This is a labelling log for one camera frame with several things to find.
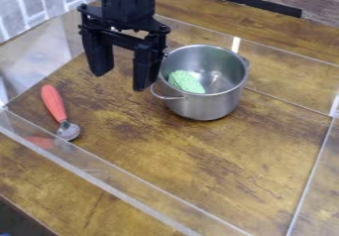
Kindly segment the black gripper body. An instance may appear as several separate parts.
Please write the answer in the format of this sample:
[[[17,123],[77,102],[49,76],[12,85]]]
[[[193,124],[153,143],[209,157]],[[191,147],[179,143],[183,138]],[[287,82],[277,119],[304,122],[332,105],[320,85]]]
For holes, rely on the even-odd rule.
[[[116,29],[118,32],[144,31],[149,35],[164,37],[171,29],[154,18],[154,0],[100,0],[100,6],[81,4],[80,34],[84,48],[98,48],[104,45],[100,38],[104,32]]]

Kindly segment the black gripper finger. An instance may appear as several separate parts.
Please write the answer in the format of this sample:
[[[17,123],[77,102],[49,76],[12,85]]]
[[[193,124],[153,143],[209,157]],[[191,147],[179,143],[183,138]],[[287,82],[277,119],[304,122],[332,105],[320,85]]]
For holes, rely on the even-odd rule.
[[[100,77],[113,68],[112,45],[101,34],[86,31],[82,31],[82,44],[89,70]]]
[[[144,90],[157,79],[163,51],[152,45],[138,44],[133,51],[133,90]]]

